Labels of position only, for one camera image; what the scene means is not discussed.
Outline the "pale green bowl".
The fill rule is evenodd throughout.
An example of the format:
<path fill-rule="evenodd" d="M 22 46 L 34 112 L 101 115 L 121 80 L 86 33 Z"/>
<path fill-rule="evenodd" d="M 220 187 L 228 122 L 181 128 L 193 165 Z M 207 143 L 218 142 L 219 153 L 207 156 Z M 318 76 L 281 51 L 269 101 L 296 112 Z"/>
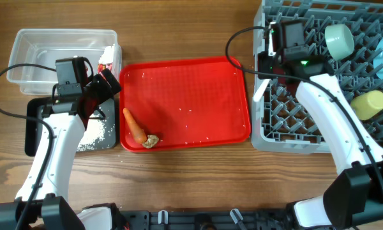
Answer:
<path fill-rule="evenodd" d="M 345 24 L 327 26 L 324 34 L 328 52 L 335 61 L 345 59 L 353 53 L 354 38 Z"/>

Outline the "orange carrot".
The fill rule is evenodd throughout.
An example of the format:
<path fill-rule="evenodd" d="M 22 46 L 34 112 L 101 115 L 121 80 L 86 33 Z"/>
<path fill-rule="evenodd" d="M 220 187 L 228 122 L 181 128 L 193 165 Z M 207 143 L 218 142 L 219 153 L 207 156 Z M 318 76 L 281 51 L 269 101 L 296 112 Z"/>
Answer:
<path fill-rule="evenodd" d="M 147 135 L 145 131 L 138 125 L 131 112 L 127 108 L 123 108 L 123 116 L 135 142 L 138 144 L 145 143 L 147 141 Z"/>

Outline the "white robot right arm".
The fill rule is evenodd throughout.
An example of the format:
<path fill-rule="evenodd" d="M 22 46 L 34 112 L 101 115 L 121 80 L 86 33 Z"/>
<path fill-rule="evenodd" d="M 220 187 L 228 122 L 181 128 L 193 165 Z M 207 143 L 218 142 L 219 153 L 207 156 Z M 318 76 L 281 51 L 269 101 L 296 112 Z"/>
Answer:
<path fill-rule="evenodd" d="M 264 35 L 274 54 L 259 54 L 259 77 L 286 83 L 329 146 L 338 173 L 322 195 L 290 205 L 289 227 L 347 229 L 383 220 L 383 148 L 346 101 L 333 67 L 308 52 L 299 20 L 272 23 Z"/>

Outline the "red snack wrapper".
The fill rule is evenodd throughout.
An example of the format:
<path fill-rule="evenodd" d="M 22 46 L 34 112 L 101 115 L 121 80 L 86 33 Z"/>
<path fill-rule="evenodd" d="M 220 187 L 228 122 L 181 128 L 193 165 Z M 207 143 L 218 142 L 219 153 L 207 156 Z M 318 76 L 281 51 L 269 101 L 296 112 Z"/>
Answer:
<path fill-rule="evenodd" d="M 110 64 L 101 64 L 101 63 L 99 63 L 98 64 L 98 73 L 101 73 L 105 69 L 111 70 L 112 69 L 112 63 L 110 63 Z"/>

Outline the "beige food scrap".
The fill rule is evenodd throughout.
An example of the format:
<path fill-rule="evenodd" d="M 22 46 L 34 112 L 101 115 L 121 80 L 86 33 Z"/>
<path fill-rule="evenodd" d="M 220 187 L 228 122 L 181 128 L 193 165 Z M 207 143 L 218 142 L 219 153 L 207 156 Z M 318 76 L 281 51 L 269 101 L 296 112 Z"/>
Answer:
<path fill-rule="evenodd" d="M 156 135 L 147 135 L 147 140 L 142 143 L 143 147 L 150 149 L 154 147 L 160 139 Z"/>

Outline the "yellow plastic cup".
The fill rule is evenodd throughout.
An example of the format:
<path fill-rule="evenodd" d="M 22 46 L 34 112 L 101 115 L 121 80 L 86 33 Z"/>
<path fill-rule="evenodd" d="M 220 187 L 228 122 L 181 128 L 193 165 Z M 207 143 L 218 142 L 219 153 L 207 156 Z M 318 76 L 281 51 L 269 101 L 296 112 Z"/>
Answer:
<path fill-rule="evenodd" d="M 360 120 L 368 120 L 383 110 L 383 92 L 373 90 L 359 95 L 351 101 L 350 106 Z"/>

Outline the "white plastic spoon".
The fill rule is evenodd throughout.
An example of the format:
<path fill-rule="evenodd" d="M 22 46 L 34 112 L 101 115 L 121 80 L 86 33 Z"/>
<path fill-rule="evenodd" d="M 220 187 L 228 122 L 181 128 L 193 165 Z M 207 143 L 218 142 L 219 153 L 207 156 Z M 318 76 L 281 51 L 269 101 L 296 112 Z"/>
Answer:
<path fill-rule="evenodd" d="M 258 89 L 256 90 L 256 92 L 254 92 L 253 94 L 253 101 L 254 102 L 260 102 L 268 84 L 269 84 L 270 80 L 269 79 L 264 79 L 260 86 L 258 87 Z"/>

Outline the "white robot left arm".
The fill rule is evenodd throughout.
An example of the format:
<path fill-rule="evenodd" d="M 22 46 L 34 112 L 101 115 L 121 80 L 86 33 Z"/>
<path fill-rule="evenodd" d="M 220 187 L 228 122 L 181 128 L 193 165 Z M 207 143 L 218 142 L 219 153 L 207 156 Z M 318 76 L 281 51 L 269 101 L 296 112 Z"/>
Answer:
<path fill-rule="evenodd" d="M 94 73 L 85 57 L 58 59 L 52 69 L 57 83 L 44 98 L 40 116 L 23 116 L 41 125 L 34 161 L 15 200 L 0 204 L 0 229 L 31 229 L 43 219 L 45 229 L 114 229 L 123 218 L 115 204 L 95 205 L 76 214 L 67 201 L 75 153 L 94 112 L 114 98 L 121 85 L 104 68 Z"/>

